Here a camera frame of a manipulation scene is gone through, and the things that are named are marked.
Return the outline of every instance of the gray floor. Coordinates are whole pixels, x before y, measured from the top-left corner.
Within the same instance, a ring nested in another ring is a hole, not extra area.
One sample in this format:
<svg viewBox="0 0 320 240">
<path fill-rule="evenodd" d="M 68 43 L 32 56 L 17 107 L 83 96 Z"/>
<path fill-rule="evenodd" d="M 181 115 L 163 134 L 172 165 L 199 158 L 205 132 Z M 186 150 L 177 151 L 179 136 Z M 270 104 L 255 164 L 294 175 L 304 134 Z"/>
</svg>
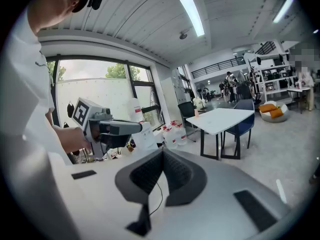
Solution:
<svg viewBox="0 0 320 240">
<path fill-rule="evenodd" d="M 230 104 L 219 98 L 210 101 L 208 106 L 214 109 L 232 108 L 235 103 Z M 289 113 L 287 121 L 269 123 L 263 121 L 259 112 L 256 112 L 249 149 L 249 133 L 240 137 L 241 160 L 220 160 L 240 168 L 277 194 L 279 190 L 276 180 L 279 179 L 287 204 L 294 207 L 316 188 L 310 186 L 308 180 L 319 163 L 320 110 L 305 110 L 300 114 L 293 106 Z M 196 139 L 196 142 L 188 139 L 188 143 L 178 149 L 199 156 L 200 132 L 190 137 Z M 226 133 L 224 153 L 233 155 L 235 147 L 234 136 Z M 205 134 L 204 153 L 216 154 L 215 136 Z"/>
</svg>

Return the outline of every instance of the desk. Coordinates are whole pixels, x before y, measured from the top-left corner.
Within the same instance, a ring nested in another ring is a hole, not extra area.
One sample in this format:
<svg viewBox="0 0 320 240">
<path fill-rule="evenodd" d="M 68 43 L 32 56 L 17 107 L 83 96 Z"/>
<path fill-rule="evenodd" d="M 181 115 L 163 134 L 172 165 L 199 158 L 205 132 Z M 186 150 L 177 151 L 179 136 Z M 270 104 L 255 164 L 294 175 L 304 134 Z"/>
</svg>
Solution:
<svg viewBox="0 0 320 240">
<path fill-rule="evenodd" d="M 303 92 L 309 91 L 311 89 L 311 87 L 303 87 L 301 89 L 298 88 L 288 88 L 287 91 L 291 97 L 291 102 L 294 101 L 294 99 L 292 98 L 291 93 L 298 93 L 298 99 L 296 100 L 300 106 L 300 114 L 302 114 L 302 103 L 305 102 L 306 100 L 303 99 L 302 94 Z"/>
<path fill-rule="evenodd" d="M 221 158 L 227 159 L 240 159 L 240 136 L 238 124 L 254 114 L 253 110 L 231 109 L 231 108 L 217 108 L 212 111 L 200 114 L 199 117 L 190 117 L 186 120 L 201 129 L 201 145 L 200 156 L 219 160 L 219 136 L 221 135 L 222 144 L 222 132 L 235 126 L 236 134 L 236 155 L 224 155 L 223 145 L 221 145 Z M 205 145 L 205 131 L 211 135 L 215 135 L 216 142 L 216 155 L 204 154 Z"/>
</svg>

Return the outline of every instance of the fluorescent light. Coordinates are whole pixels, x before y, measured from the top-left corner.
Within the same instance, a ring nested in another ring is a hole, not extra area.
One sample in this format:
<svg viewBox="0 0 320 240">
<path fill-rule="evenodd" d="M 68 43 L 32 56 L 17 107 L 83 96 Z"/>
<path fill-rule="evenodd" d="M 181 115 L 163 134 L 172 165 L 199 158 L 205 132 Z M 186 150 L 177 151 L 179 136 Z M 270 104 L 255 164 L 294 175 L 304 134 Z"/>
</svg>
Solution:
<svg viewBox="0 0 320 240">
<path fill-rule="evenodd" d="M 199 16 L 199 12 L 195 5 L 194 0 L 180 0 L 183 5 L 186 13 L 189 15 L 189 18 L 193 24 L 194 30 L 198 37 L 205 34 L 204 27 L 202 26 L 202 22 Z"/>
<path fill-rule="evenodd" d="M 274 18 L 273 22 L 278 23 L 282 17 L 286 14 L 286 12 L 289 10 L 290 6 L 292 5 L 294 0 L 286 0 L 276 17 Z"/>
</svg>

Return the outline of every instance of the railing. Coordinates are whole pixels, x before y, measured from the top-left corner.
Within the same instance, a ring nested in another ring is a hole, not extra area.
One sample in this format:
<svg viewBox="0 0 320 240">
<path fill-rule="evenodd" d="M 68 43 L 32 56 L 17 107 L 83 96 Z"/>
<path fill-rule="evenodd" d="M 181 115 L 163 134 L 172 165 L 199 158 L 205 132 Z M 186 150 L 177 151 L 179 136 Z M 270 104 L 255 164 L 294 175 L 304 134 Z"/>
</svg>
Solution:
<svg viewBox="0 0 320 240">
<path fill-rule="evenodd" d="M 276 45 L 274 42 L 265 42 L 264 45 L 262 45 L 261 48 L 255 54 L 266 55 L 274 49 L 276 49 Z"/>
<path fill-rule="evenodd" d="M 200 68 L 196 71 L 192 72 L 193 78 L 198 78 L 201 76 L 205 76 L 215 71 L 224 70 L 227 68 L 232 68 L 238 65 L 246 64 L 243 57 L 228 59 L 217 64 L 213 64 L 210 66 L 206 66 L 204 68 Z"/>
</svg>

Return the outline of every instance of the orange cushion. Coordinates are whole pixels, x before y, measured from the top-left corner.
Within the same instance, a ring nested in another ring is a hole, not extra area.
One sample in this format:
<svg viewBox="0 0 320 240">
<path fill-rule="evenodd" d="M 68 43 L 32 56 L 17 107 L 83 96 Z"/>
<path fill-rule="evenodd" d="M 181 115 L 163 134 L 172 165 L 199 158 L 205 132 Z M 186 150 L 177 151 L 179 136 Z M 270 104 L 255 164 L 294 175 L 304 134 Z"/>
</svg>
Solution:
<svg viewBox="0 0 320 240">
<path fill-rule="evenodd" d="M 270 111 L 270 115 L 271 115 L 271 118 L 277 118 L 277 117 L 283 116 L 284 113 L 282 112 L 281 108 L 278 108 L 276 110 Z"/>
<path fill-rule="evenodd" d="M 265 105 L 259 106 L 259 109 L 260 109 L 261 113 L 267 113 L 272 110 L 276 110 L 277 107 L 273 104 L 265 104 Z"/>
</svg>

